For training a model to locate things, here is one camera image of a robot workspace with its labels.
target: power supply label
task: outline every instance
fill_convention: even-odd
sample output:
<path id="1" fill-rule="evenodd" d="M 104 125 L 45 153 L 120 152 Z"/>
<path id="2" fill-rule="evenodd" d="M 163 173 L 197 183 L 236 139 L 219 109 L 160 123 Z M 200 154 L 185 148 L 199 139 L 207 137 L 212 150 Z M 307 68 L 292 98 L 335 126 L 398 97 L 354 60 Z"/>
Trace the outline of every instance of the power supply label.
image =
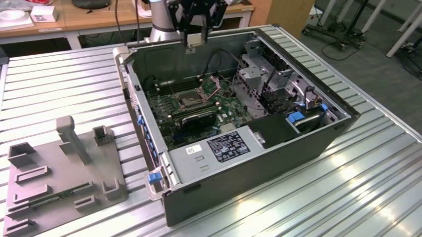
<path id="1" fill-rule="evenodd" d="M 225 162 L 251 151 L 237 132 L 209 140 L 208 145 L 219 162 Z"/>

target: sticker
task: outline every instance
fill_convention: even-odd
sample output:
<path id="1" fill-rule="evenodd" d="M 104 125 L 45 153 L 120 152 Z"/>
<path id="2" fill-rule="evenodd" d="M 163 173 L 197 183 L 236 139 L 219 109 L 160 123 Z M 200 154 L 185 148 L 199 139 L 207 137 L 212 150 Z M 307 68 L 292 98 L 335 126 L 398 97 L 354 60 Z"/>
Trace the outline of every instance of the sticker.
<path id="1" fill-rule="evenodd" d="M 185 152 L 187 152 L 187 154 L 189 155 L 189 154 L 193 154 L 193 153 L 196 153 L 196 152 L 200 152 L 203 149 L 200 148 L 200 145 L 197 144 L 197 145 L 195 145 L 195 146 L 192 146 L 192 147 L 188 147 L 187 149 L 185 149 Z"/>
<path id="2" fill-rule="evenodd" d="M 221 163 L 251 151 L 237 132 L 232 132 L 207 142 L 217 161 Z"/>
<path id="3" fill-rule="evenodd" d="M 40 29 L 38 32 L 62 31 L 61 28 Z"/>
<path id="4" fill-rule="evenodd" d="M 188 49 L 185 50 L 185 54 L 192 54 L 192 53 L 195 53 L 195 48 L 188 48 Z"/>

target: motherboard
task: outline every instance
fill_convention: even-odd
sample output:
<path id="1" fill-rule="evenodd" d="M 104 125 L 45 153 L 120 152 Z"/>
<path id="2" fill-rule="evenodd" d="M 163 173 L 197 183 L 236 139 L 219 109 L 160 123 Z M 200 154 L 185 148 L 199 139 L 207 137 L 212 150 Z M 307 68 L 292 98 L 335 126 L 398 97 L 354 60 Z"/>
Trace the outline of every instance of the motherboard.
<path id="1" fill-rule="evenodd" d="M 221 76 L 181 84 L 156 83 L 147 98 L 169 150 L 228 132 L 252 120 L 231 82 Z"/>

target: black stand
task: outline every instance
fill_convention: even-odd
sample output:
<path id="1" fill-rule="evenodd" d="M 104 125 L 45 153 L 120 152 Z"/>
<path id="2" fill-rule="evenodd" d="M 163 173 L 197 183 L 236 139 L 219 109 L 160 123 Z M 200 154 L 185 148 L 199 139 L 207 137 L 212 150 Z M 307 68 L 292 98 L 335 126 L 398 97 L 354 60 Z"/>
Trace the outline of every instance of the black stand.
<path id="1" fill-rule="evenodd" d="M 343 23 L 333 22 L 327 30 L 321 26 L 307 25 L 303 29 L 301 33 L 308 35 L 311 31 L 316 31 L 317 33 L 329 36 L 336 39 L 339 50 L 343 51 L 346 47 L 351 44 L 355 48 L 360 48 L 363 42 L 366 41 L 363 37 L 363 33 L 359 30 L 355 30 L 356 22 L 360 18 L 362 12 L 370 0 L 364 0 L 360 3 L 360 7 L 350 24 L 347 30 L 343 26 Z"/>

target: white pole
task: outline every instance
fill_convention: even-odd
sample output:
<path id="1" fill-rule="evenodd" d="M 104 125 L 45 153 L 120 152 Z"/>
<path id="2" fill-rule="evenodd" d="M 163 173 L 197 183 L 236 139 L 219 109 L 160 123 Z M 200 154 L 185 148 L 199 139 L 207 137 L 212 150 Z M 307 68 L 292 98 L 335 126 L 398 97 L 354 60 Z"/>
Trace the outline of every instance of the white pole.
<path id="1" fill-rule="evenodd" d="M 402 47 L 402 45 L 404 44 L 408 36 L 411 35 L 411 33 L 415 31 L 416 27 L 419 26 L 420 22 L 422 22 L 422 13 L 419 14 L 419 16 L 415 19 L 414 23 L 411 24 L 411 26 L 408 27 L 408 29 L 403 33 L 400 39 L 396 41 L 395 45 L 392 46 L 390 52 L 387 53 L 387 57 L 388 58 L 392 57 L 392 55 L 395 54 L 398 49 Z"/>
<path id="2" fill-rule="evenodd" d="M 320 24 L 321 25 L 324 25 L 324 22 L 327 21 L 327 18 L 328 18 L 328 15 L 331 13 L 331 10 L 332 10 L 335 2 L 336 2 L 336 0 L 329 0 L 329 2 L 328 2 L 327 9 L 324 10 L 321 18 L 320 18 Z"/>
<path id="3" fill-rule="evenodd" d="M 403 30 L 406 29 L 406 27 L 408 26 L 410 22 L 414 20 L 418 12 L 420 11 L 422 8 L 422 2 L 419 3 L 418 7 L 415 8 L 414 12 L 411 13 L 411 15 L 408 16 L 404 24 L 402 25 L 402 27 L 398 29 L 399 32 L 403 32 Z"/>
<path id="4" fill-rule="evenodd" d="M 351 4 L 354 3 L 354 1 L 355 1 L 355 0 L 347 0 L 346 5 L 344 5 L 344 8 L 343 8 L 343 10 L 341 10 L 341 13 L 340 13 L 340 15 L 337 16 L 336 22 L 341 22 L 341 21 L 343 21 L 343 19 L 344 19 L 344 17 L 346 17 L 346 14 L 347 14 L 347 11 L 348 11 L 350 6 L 351 6 Z"/>
<path id="5" fill-rule="evenodd" d="M 370 26 L 372 25 L 372 23 L 374 23 L 374 21 L 376 19 L 376 16 L 378 16 L 378 14 L 379 14 L 379 12 L 382 10 L 382 7 L 383 7 L 386 2 L 387 2 L 387 0 L 380 0 L 380 2 L 378 3 L 378 6 L 376 6 L 374 12 L 370 15 L 368 21 L 366 22 L 366 24 L 364 24 L 364 26 L 362 28 L 362 33 L 366 33 L 368 31 Z"/>

